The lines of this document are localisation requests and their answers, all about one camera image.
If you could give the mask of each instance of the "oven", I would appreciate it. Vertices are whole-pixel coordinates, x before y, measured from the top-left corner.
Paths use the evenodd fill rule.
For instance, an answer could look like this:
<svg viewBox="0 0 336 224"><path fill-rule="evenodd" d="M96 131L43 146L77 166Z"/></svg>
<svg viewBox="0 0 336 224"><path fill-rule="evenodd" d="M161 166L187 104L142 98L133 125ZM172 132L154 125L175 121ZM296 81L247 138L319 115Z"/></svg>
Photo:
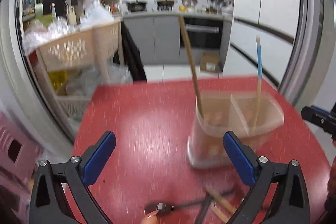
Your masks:
<svg viewBox="0 0 336 224"><path fill-rule="evenodd" d="M185 17L184 21L192 48L220 50L223 33L222 20ZM181 35L180 48L184 48Z"/></svg>

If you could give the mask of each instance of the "drawer handle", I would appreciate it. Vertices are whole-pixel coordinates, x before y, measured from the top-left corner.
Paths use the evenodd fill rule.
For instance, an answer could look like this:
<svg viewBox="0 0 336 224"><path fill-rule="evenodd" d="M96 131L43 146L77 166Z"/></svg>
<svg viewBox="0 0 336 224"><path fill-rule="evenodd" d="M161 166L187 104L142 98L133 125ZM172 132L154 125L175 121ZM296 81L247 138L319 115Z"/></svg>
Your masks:
<svg viewBox="0 0 336 224"><path fill-rule="evenodd" d="M186 24L185 28L190 32L208 32L208 33L219 33L219 27L209 27L202 25L191 25Z"/></svg>

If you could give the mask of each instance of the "pink plastic stool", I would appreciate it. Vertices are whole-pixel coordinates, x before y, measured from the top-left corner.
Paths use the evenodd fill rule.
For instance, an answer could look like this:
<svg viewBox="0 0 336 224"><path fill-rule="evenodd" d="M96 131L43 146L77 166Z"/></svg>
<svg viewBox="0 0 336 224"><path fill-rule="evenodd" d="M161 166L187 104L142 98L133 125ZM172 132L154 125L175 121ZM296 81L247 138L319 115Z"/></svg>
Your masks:
<svg viewBox="0 0 336 224"><path fill-rule="evenodd" d="M0 195L13 213L23 221L28 222L28 211L30 204L30 193L15 178L10 178L8 175L0 171Z"/></svg>
<svg viewBox="0 0 336 224"><path fill-rule="evenodd" d="M0 112L0 166L26 184L41 153L41 149Z"/></svg>

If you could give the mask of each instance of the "metal bolt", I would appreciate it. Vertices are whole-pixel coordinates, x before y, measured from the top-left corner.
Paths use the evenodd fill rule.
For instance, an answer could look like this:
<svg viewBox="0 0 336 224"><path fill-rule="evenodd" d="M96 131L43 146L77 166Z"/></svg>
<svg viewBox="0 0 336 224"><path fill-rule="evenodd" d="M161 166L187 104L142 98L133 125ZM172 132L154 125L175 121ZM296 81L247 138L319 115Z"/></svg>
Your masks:
<svg viewBox="0 0 336 224"><path fill-rule="evenodd" d="M71 161L73 164L75 164L75 163L79 162L79 157L78 157L78 156L73 156L73 157L71 157L70 161Z"/></svg>
<svg viewBox="0 0 336 224"><path fill-rule="evenodd" d="M40 162L40 165L41 165L41 166L46 166L46 165L47 165L47 163L48 163L48 161L47 161L47 160L42 160L42 161Z"/></svg>
<svg viewBox="0 0 336 224"><path fill-rule="evenodd" d="M265 156L261 156L261 157L259 157L259 161L262 162L262 163L266 163L266 162L268 162L268 158L266 158Z"/></svg>
<svg viewBox="0 0 336 224"><path fill-rule="evenodd" d="M299 166L299 162L297 160L292 160L292 165L293 166Z"/></svg>

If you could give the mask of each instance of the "countertop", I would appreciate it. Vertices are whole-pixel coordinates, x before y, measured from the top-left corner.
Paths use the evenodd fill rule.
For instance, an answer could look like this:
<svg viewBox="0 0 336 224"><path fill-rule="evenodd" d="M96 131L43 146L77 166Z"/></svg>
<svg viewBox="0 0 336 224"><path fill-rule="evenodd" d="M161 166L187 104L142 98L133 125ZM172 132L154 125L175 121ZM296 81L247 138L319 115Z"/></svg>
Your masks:
<svg viewBox="0 0 336 224"><path fill-rule="evenodd" d="M198 80L200 90L252 91L257 77L233 77ZM314 135L295 109L266 81L263 92L273 96L285 114L284 125L270 133L257 155L273 162L289 163L297 159L306 181L311 223L324 211L330 165ZM106 131L117 138L116 148L90 191L114 224L139 224L144 205L161 200L183 203L204 198L203 185L217 191L235 186L228 197L235 205L243 197L244 187L232 165L195 170L186 156L186 143L195 111L191 80L161 83L134 83L101 86L95 91L77 134L73 155L81 155ZM264 205L269 205L275 185ZM69 204L78 221L84 223L71 194ZM161 224L192 224L199 206L177 211L160 220ZM255 223L261 220L257 216ZM209 210L204 223L221 223Z"/></svg>
<svg viewBox="0 0 336 224"><path fill-rule="evenodd" d="M133 12L133 13L124 13L123 18L137 18L137 17L148 17L148 16L178 16L183 15L184 17L197 17L197 18L207 18L214 20L223 20L232 22L231 14L207 14L199 12L181 12L179 10L173 11L142 11L142 12Z"/></svg>

